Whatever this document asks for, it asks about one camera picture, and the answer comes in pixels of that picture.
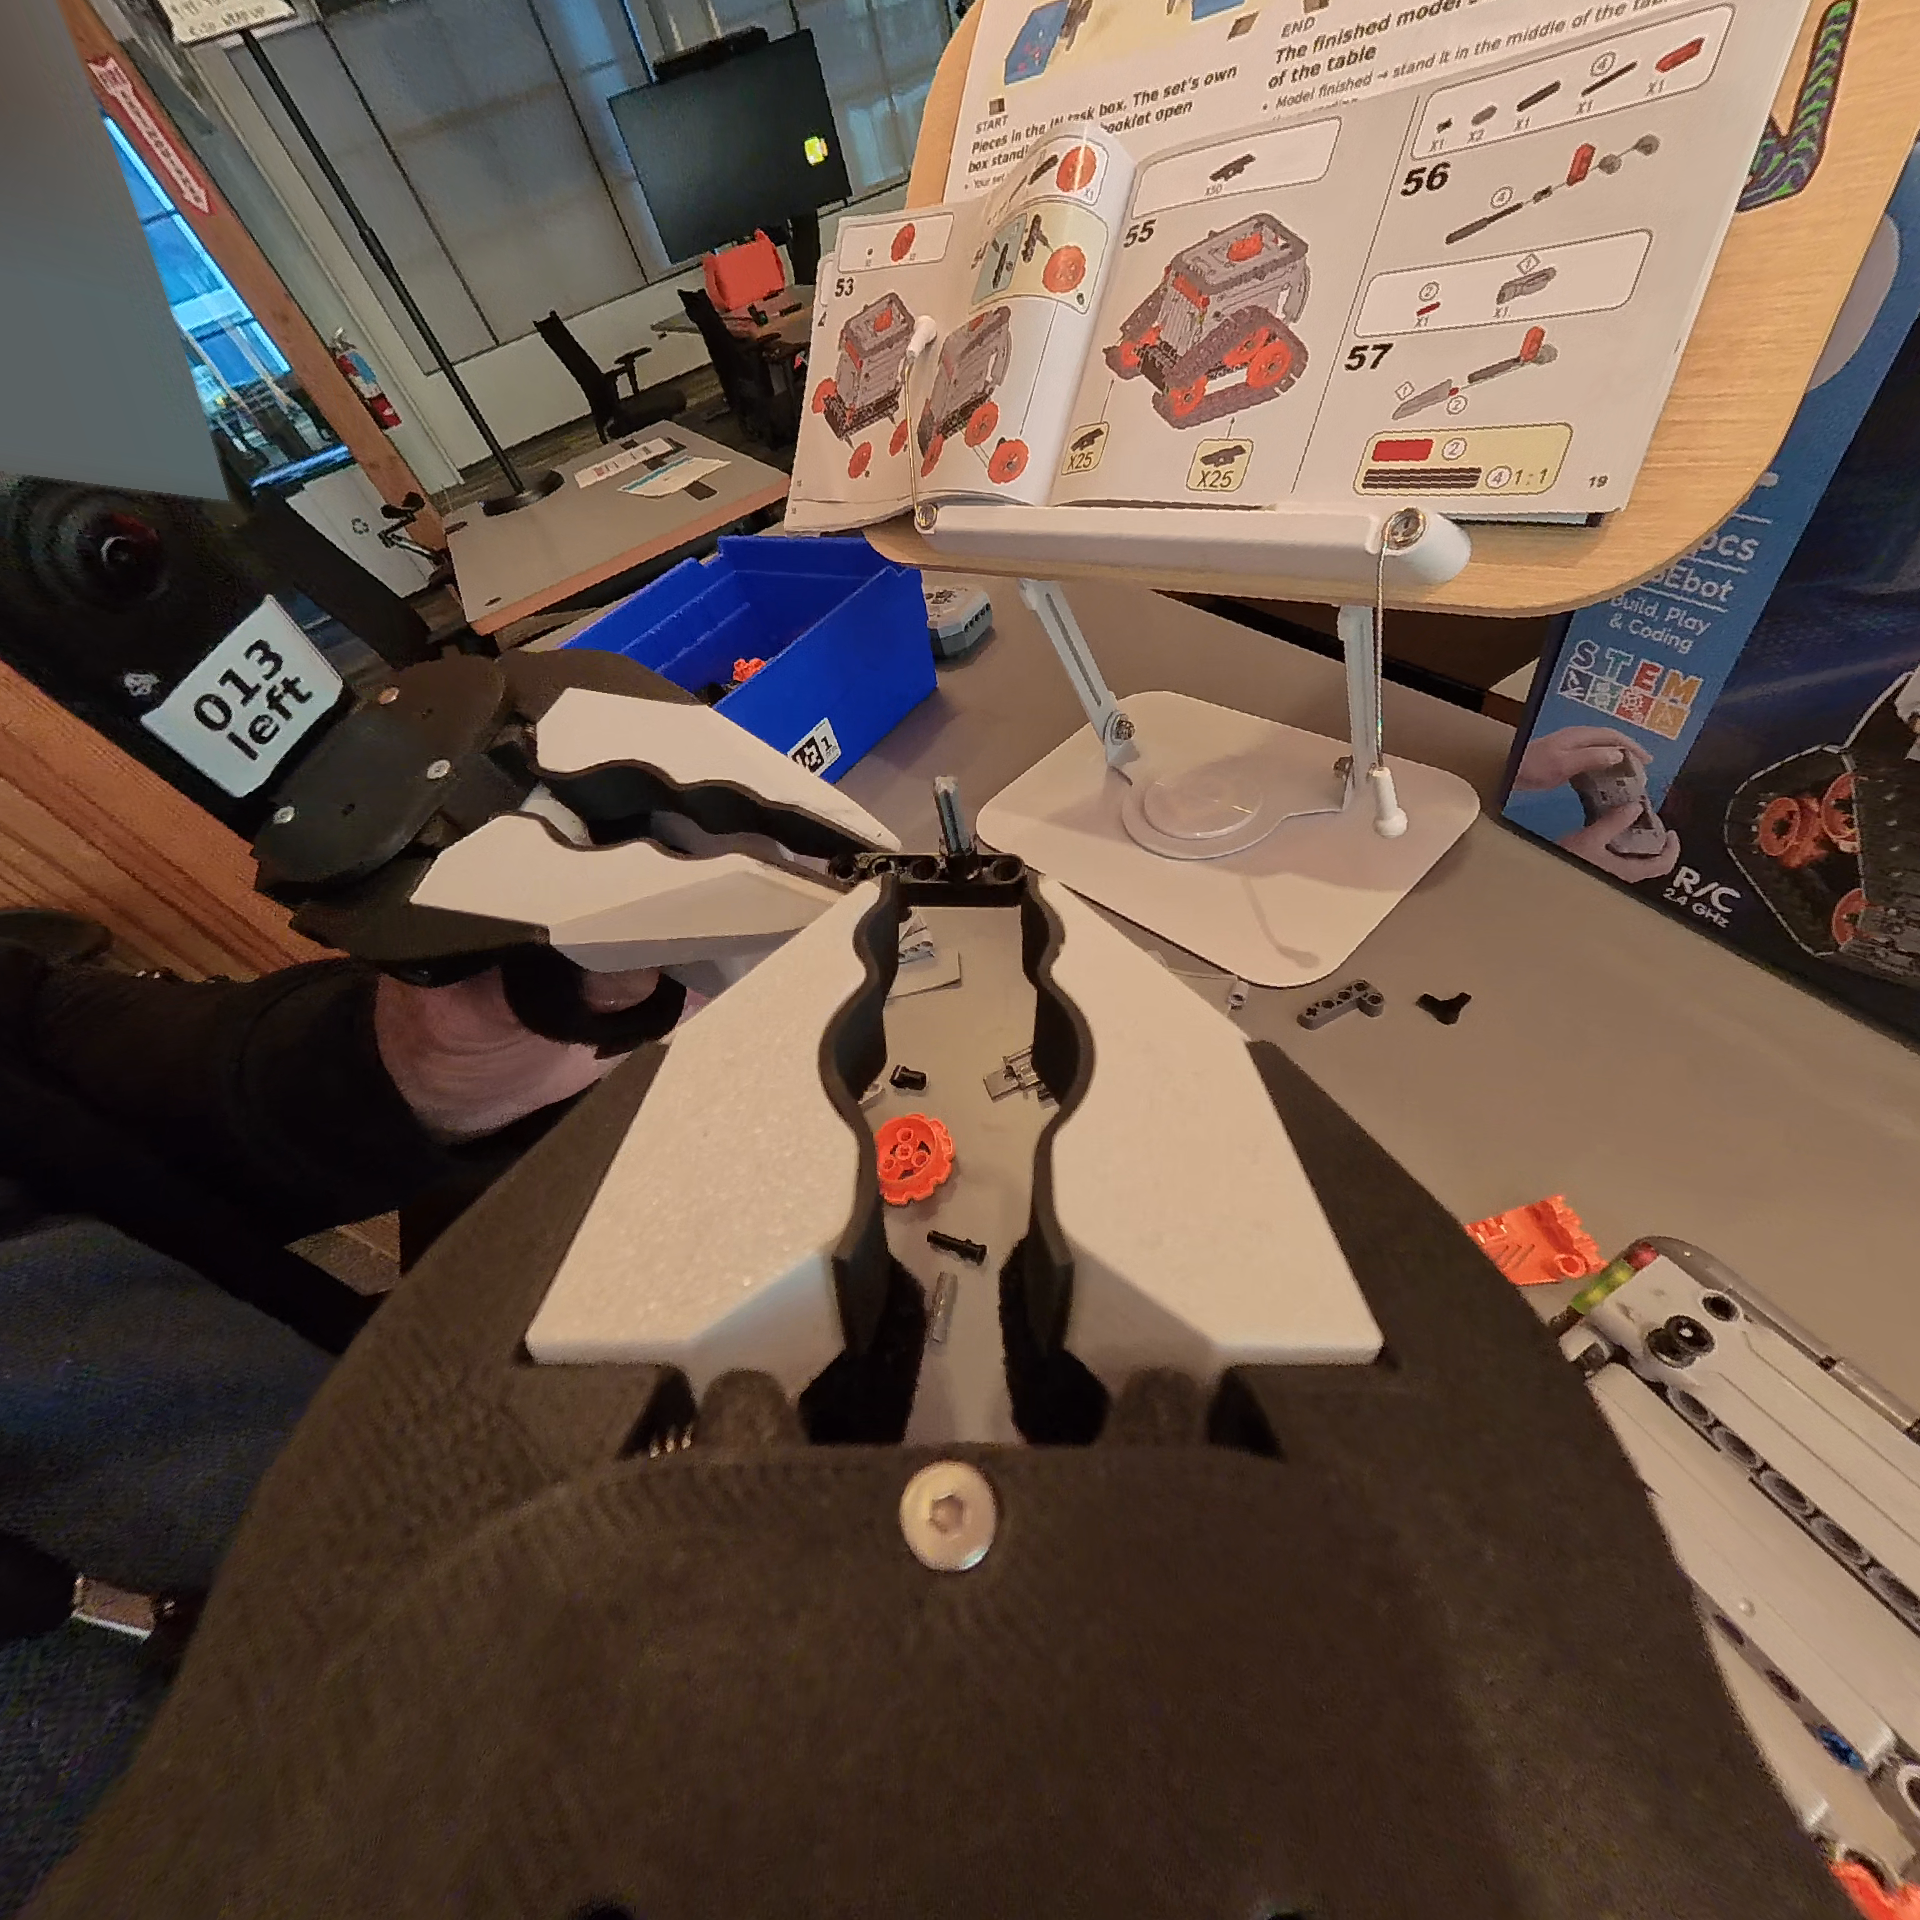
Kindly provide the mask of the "blue storage bin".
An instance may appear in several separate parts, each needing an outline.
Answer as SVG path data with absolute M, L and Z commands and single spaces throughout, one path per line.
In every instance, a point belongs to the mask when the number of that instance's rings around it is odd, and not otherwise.
M 722 539 L 561 644 L 636 659 L 842 782 L 938 693 L 922 580 L 867 539 Z

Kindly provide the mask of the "small orange gear wheel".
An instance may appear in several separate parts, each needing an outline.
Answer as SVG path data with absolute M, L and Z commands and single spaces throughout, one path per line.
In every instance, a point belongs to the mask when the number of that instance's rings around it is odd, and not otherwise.
M 953 1163 L 953 1132 L 938 1116 L 888 1116 L 875 1132 L 879 1196 L 891 1207 L 929 1203 L 953 1177 Z

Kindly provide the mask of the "person's left forearm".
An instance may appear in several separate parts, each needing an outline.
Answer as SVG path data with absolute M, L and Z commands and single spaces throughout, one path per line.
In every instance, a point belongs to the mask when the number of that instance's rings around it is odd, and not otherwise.
M 372 969 L 191 984 L 2 945 L 6 1234 L 92 1219 L 342 1356 L 372 1301 L 291 1244 L 444 1171 L 378 1059 Z

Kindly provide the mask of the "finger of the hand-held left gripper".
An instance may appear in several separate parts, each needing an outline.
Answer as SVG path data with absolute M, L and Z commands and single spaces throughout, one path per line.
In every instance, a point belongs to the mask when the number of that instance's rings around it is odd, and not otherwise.
M 696 851 L 649 837 L 586 845 L 515 810 L 436 851 L 414 900 L 524 923 L 586 973 L 755 967 L 842 899 L 829 863 L 854 851 L 862 837 L 840 830 L 825 851 L 769 830 L 712 837 Z
M 698 701 L 561 693 L 535 723 L 535 765 L 554 795 L 614 786 L 630 772 L 642 800 L 586 797 L 586 816 L 670 807 L 714 833 L 764 833 L 810 856 L 899 851 L 900 839 L 796 757 Z

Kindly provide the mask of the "white booklet holder bar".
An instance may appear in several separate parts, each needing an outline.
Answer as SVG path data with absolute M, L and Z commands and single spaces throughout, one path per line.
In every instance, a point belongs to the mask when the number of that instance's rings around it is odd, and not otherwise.
M 1319 580 L 1339 588 L 1450 584 L 1473 560 L 1468 533 L 1416 506 L 1015 506 L 933 504 L 913 528 L 957 560 L 999 563 L 1019 576 L 1065 564 L 1208 570 L 1232 580 Z

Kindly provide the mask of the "long background desk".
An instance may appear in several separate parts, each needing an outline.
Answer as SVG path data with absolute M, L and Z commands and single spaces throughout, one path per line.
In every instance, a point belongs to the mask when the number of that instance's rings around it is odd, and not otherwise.
M 549 610 L 607 603 L 703 560 L 730 533 L 784 515 L 790 475 L 690 426 L 653 426 L 563 459 L 530 506 L 444 510 L 452 592 L 474 634 L 498 637 Z

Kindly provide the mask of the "building kit robot model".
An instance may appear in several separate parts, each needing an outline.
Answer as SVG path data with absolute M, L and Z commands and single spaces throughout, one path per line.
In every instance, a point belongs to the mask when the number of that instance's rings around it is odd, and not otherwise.
M 1713 1648 L 1803 1732 L 1762 1747 L 1860 1918 L 1915 1918 L 1915 1410 L 1681 1237 L 1551 1323 Z

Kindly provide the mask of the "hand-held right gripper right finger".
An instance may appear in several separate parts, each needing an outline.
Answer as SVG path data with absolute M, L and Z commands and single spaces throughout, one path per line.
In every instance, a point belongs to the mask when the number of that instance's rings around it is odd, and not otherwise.
M 1061 882 L 1020 895 L 1031 1067 L 1052 1096 L 1020 1234 L 1020 1370 L 1371 1366 L 1380 1325 L 1264 1067 L 1214 1006 Z

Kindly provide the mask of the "open instruction booklet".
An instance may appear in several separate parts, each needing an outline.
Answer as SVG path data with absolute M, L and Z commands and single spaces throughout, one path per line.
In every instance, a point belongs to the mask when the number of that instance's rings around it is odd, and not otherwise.
M 976 2 L 822 265 L 786 521 L 1629 504 L 1806 2 Z

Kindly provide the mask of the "blue robot kit box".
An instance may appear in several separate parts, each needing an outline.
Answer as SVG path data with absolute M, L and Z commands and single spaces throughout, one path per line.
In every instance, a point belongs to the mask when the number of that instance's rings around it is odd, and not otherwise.
M 1915 282 L 1745 501 L 1569 616 L 1502 819 L 1915 1041 Z

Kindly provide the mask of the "orange panel piece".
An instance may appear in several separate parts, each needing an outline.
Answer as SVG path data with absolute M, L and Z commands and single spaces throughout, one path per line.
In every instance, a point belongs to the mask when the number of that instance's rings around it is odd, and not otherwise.
M 1468 1221 L 1467 1234 L 1516 1287 L 1572 1283 L 1607 1266 L 1593 1234 L 1565 1196 Z

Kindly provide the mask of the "wooden cabinet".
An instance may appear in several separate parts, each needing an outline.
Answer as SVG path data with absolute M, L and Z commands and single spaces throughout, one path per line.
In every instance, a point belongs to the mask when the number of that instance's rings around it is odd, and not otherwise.
M 251 887 L 248 845 L 2 667 L 2 908 L 97 920 L 141 967 L 261 976 L 329 956 Z

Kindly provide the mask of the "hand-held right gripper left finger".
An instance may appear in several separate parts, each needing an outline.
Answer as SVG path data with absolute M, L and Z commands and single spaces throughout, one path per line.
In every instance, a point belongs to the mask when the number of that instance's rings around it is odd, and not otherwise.
M 862 1095 L 888 1064 L 899 886 L 851 886 L 658 1056 L 524 1329 L 544 1369 L 758 1370 L 810 1410 L 908 1410 L 908 1269 Z

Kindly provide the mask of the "black perforated beam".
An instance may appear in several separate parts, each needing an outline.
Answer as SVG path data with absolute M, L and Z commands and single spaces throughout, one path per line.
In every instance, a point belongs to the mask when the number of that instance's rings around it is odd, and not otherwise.
M 1004 908 L 1028 887 L 1028 869 L 1015 856 L 948 851 L 854 851 L 831 863 L 842 882 L 879 882 L 899 916 L 911 908 Z

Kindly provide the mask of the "white rod with round tip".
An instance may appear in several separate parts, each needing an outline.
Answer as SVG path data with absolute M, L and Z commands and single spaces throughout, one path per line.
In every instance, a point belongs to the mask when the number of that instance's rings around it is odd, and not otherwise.
M 1343 803 L 1371 812 L 1380 839 L 1398 843 L 1406 833 L 1406 812 L 1398 782 L 1385 762 L 1380 715 L 1380 580 L 1361 603 L 1336 609 L 1336 637 L 1345 663 L 1347 754 L 1343 772 Z

